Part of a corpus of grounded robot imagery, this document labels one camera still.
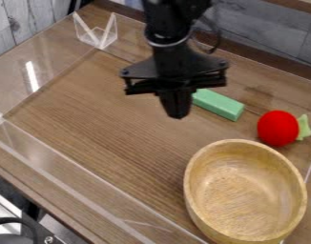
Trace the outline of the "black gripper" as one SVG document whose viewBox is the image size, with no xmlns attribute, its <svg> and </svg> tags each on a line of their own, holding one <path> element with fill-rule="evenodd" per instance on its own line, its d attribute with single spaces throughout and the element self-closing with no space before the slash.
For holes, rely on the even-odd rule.
<svg viewBox="0 0 311 244">
<path fill-rule="evenodd" d="M 167 115 L 172 118 L 188 116 L 192 93 L 196 89 L 225 85 L 228 62 L 195 51 L 187 43 L 175 47 L 153 48 L 153 55 L 121 69 L 125 94 L 157 93 Z M 177 92 L 176 88 L 191 88 Z"/>
</svg>

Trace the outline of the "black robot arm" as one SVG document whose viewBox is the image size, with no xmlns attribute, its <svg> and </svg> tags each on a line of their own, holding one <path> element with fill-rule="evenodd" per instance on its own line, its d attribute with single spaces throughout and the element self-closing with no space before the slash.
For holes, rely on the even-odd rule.
<svg viewBox="0 0 311 244">
<path fill-rule="evenodd" d="M 227 84 L 228 62 L 188 46 L 192 26 L 212 6 L 212 0 L 141 0 L 144 36 L 153 54 L 121 69 L 125 94 L 151 93 L 159 97 L 169 117 L 189 114 L 192 94 Z"/>
</svg>

